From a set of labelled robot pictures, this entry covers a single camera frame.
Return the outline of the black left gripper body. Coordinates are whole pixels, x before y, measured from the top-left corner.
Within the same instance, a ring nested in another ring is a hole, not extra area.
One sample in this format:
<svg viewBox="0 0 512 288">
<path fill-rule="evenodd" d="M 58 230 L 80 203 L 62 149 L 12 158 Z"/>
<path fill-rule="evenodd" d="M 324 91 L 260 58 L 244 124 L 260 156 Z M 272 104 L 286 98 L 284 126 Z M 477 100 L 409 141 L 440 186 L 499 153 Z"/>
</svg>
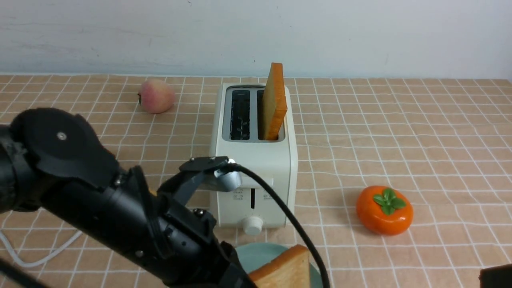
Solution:
<svg viewBox="0 0 512 288">
<path fill-rule="evenodd" d="M 170 288 L 254 288 L 231 244 L 219 241 L 216 220 L 169 198 L 145 199 L 146 232 L 138 265 Z"/>
</svg>

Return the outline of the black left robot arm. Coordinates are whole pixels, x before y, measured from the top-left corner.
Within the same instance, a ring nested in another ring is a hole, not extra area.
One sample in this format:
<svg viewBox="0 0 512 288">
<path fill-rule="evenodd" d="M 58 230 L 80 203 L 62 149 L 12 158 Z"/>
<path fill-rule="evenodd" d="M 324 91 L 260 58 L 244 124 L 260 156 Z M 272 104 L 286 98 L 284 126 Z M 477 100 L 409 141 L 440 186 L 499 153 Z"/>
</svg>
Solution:
<svg viewBox="0 0 512 288">
<path fill-rule="evenodd" d="M 78 114 L 29 109 L 1 126 L 1 212 L 44 208 L 171 288 L 255 287 L 216 219 L 186 207 L 198 188 L 240 185 L 228 157 L 197 157 L 152 195 L 142 168 L 121 168 Z"/>
</svg>

